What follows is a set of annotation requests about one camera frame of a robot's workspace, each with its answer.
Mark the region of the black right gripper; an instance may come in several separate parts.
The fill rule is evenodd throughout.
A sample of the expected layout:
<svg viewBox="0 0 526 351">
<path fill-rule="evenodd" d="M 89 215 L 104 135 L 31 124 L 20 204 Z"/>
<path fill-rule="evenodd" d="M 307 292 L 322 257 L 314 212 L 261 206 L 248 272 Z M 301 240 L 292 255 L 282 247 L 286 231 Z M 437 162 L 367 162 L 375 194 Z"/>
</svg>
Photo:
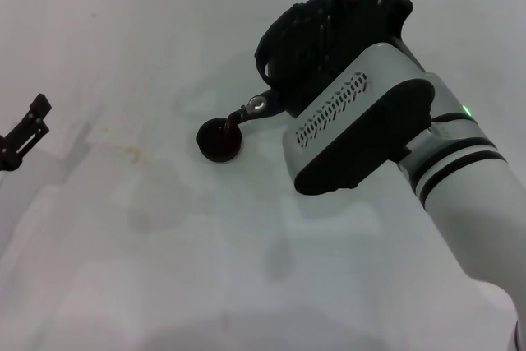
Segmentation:
<svg viewBox="0 0 526 351">
<path fill-rule="evenodd" d="M 331 0 L 309 0 L 288 9 L 288 31 L 319 27 L 324 78 L 334 80 L 374 44 L 390 44 L 411 58 L 402 29 L 412 11 L 410 0 L 334 0 L 332 8 Z"/>
</svg>

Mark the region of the black round teapot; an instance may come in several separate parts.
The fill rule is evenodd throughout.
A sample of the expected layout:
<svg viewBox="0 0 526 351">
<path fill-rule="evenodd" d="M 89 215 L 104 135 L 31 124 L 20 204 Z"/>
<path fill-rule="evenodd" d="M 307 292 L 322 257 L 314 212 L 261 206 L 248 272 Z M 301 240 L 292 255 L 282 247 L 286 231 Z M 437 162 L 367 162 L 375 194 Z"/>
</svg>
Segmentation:
<svg viewBox="0 0 526 351">
<path fill-rule="evenodd" d="M 282 112 L 297 117 L 307 106 L 303 85 L 310 73 L 321 69 L 318 32 L 315 26 L 288 31 L 288 10 L 284 12 L 264 33 L 255 52 L 256 70 L 269 86 L 260 94 L 264 108 L 250 110 L 245 104 L 228 120 L 241 124 Z"/>
</svg>

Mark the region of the small black teacup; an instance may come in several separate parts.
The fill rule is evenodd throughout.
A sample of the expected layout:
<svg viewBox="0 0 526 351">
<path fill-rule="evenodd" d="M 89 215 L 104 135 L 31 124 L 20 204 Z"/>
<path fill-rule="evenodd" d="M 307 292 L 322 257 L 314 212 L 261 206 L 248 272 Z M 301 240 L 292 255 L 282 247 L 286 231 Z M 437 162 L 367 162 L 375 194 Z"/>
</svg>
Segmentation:
<svg viewBox="0 0 526 351">
<path fill-rule="evenodd" d="M 196 142 L 206 159 L 225 163 L 238 155 L 242 147 L 242 132 L 236 124 L 229 126 L 226 118 L 213 118 L 201 125 Z"/>
</svg>

